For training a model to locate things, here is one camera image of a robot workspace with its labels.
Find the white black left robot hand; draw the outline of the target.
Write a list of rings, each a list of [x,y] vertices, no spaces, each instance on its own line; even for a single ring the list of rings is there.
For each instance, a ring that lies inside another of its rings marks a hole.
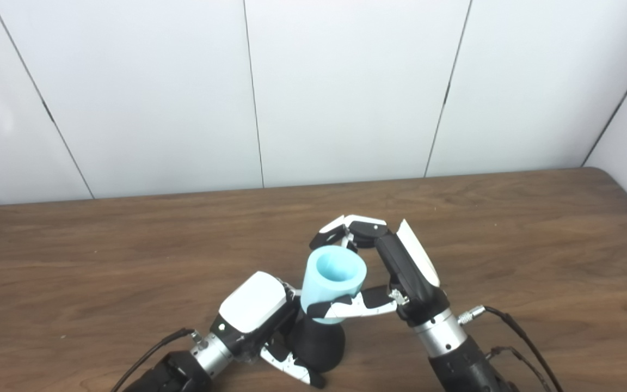
[[[193,355],[211,378],[231,362],[264,359],[277,370],[323,389],[325,379],[277,338],[288,337],[300,306],[300,292],[264,271],[256,271],[220,305],[206,342]]]

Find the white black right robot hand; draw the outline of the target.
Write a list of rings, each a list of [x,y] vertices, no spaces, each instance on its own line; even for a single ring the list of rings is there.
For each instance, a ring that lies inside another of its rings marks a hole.
[[[365,289],[355,295],[346,293],[304,306],[310,318],[320,322],[397,312],[401,320],[416,327],[450,306],[432,261],[406,220],[393,232],[384,220],[341,215],[319,230],[309,248],[316,250],[338,241],[354,252],[376,249],[390,274],[390,282],[386,287]]]

